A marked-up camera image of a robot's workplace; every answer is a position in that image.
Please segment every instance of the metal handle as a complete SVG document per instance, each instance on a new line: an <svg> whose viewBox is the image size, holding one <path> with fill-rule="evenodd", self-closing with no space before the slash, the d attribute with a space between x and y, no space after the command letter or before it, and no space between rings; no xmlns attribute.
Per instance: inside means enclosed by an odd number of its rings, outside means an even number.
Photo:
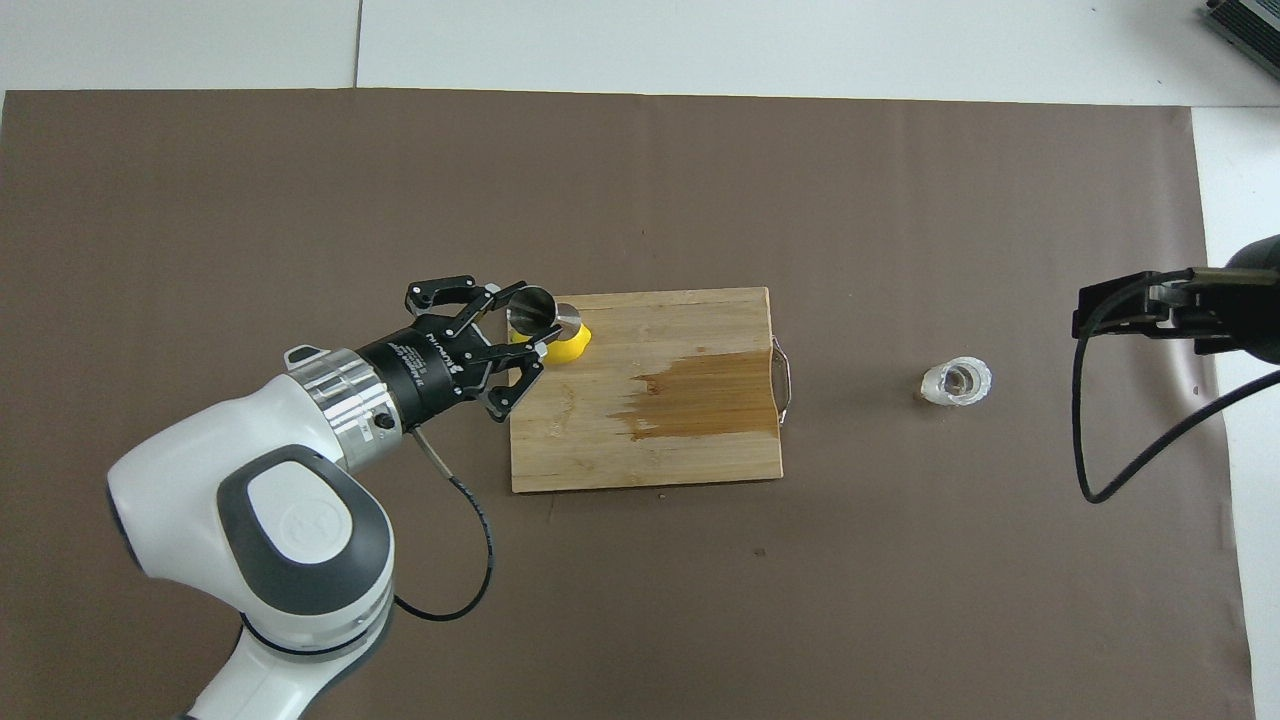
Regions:
<svg viewBox="0 0 1280 720"><path fill-rule="evenodd" d="M778 425L787 420L787 407L791 406L791 360L782 351L778 336L773 336L773 405L778 409Z"/></svg>

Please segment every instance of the wooden cutting board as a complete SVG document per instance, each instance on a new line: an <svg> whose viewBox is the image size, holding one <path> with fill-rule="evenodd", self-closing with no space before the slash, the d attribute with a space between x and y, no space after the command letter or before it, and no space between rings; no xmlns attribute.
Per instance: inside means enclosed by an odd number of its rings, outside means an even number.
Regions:
<svg viewBox="0 0 1280 720"><path fill-rule="evenodd" d="M591 343L512 413L512 491L782 477L768 288L558 300Z"/></svg>

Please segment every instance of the white surface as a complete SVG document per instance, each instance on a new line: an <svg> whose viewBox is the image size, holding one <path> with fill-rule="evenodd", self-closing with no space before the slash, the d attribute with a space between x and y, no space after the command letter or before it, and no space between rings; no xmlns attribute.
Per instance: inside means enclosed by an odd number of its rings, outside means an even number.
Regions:
<svg viewBox="0 0 1280 720"><path fill-rule="evenodd" d="M361 87L1277 105L1199 0L365 0Z"/></svg>
<svg viewBox="0 0 1280 720"><path fill-rule="evenodd" d="M0 0L5 90L351 87L358 0Z"/></svg>
<svg viewBox="0 0 1280 720"><path fill-rule="evenodd" d="M365 0L360 85L1098 104L1194 111L1210 261L1280 232L1280 82L1199 0ZM358 0L0 1L3 88L342 87ZM1219 363L1230 388L1267 365ZM1260 720L1280 720L1280 391L1233 407Z"/></svg>
<svg viewBox="0 0 1280 720"><path fill-rule="evenodd" d="M1211 265L1280 233L1280 108L1197 108L1196 156ZM1233 352L1217 359L1220 392L1267 372ZM1231 503L1260 720L1280 717L1280 388L1226 410Z"/></svg>

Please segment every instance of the brown paper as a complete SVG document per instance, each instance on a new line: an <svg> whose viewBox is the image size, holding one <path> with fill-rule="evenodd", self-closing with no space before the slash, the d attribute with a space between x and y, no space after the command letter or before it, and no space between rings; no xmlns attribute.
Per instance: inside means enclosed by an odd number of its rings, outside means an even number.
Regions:
<svg viewBox="0 0 1280 720"><path fill-rule="evenodd" d="M1185 109L375 90L4 113L8 717L187 707L236 614L131 565L106 469L461 273L769 287L787 475L513 496L506 428L452 410L426 432L493 520L490 594L398 616L310 717L1252 717L1221 424L1101 507L1071 471L1076 288L1203 263ZM1101 482L1215 387L1184 345L1094 346ZM914 400L957 355L991 396ZM397 589L465 602L466 502L411 443L361 480Z"/></svg>

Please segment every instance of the cable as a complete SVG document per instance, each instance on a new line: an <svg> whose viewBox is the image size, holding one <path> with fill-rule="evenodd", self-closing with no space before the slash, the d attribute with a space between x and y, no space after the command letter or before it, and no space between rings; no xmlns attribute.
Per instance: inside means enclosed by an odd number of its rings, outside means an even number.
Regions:
<svg viewBox="0 0 1280 720"><path fill-rule="evenodd" d="M1149 278L1135 281L1103 300L1080 328L1080 337L1075 343L1075 359L1071 365L1071 443L1075 452L1075 479L1080 484L1080 493L1084 496L1084 500L1094 505L1106 502L1107 498L1115 495L1116 491L1124 487L1125 483L1138 474L1138 470L1142 470L1147 462L1151 462L1152 459L1172 445L1175 439L1185 434L1187 430L1194 428L1221 410L1235 405L1245 397L1258 393L1271 386L1280 384L1280 370L1276 370L1233 389L1231 392L1210 402L1204 407L1201 407L1196 413L1192 413L1187 418L1183 418L1181 421L1148 445L1146 450L1139 452L1138 456L1125 465L1124 470L1120 470L1120 474L1107 483L1101 491L1094 493L1089 488L1089 479L1084 471L1084 443L1080 430L1080 388L1083 386L1084 350L1089 342L1089 337L1092 337L1098 329L1098 325L1102 324L1102 319L1115 310L1121 302L1129 300L1129 297L1138 295L1155 284L1172 281L1187 281L1190 278L1192 270L1175 270L1172 273L1161 273Z"/></svg>
<svg viewBox="0 0 1280 720"><path fill-rule="evenodd" d="M315 657L317 655L328 655L330 652L337 652L337 651L339 651L339 650L342 650L344 647L348 647L351 644L355 644L355 643L360 642L361 639L364 639L365 635L369 634L369 630L365 629L362 633L360 633L358 635L351 638L347 642L338 643L338 644L335 644L333 647L326 647L326 648L323 648L323 650L293 650L293 648L284 647L282 644L275 644L274 642L271 642L270 639L268 639L266 635L264 635L262 633L257 632L257 628L255 628L253 624L248 621L248 615L244 615L243 612L241 612L241 625L243 625L244 629L248 630L248 634L253 635L253 639L256 639L257 642L265 644L266 647L269 647L269 648L271 648L271 650L274 650L276 652L283 652L285 655L298 655L298 656L302 656L302 657Z"/></svg>
<svg viewBox="0 0 1280 720"><path fill-rule="evenodd" d="M398 605L399 609L403 610L404 612L408 612L410 615L419 618L421 620L430 620L433 623L448 623L449 620L457 620L458 618L462 618L467 612L475 610L476 606L480 605L480 600L484 597L484 593L489 591L489 582L493 579L493 530L489 528L489 518L485 516L484 510L480 507L480 501L477 501L476 496L472 495L470 489L467 489L467 486L462 484L462 480L460 480L457 475L449 471L449 468L444 464L443 460L440 460L440 456L436 455L435 448L431 447L431 443L426 442L426 437L422 436L422 430L420 428L413 428L413 439L417 441L417 445L419 447L422 448L422 452L425 452L426 456L431 459L431 464L435 465L435 469L440 471L440 475L443 475L444 479L449 480L449 484L456 487L458 492L462 493L462 497L466 497L467 502L471 503L471 509L476 511L476 516L480 518L480 528L484 529L485 551L489 555L489 561L485 565L484 570L484 580L480 582L480 589L476 591L476 594L475 597L471 598L471 602L466 603L461 610L454 610L453 612L444 612L444 614L428 612L426 610L415 607L401 596L398 594L396 596L396 605Z"/></svg>

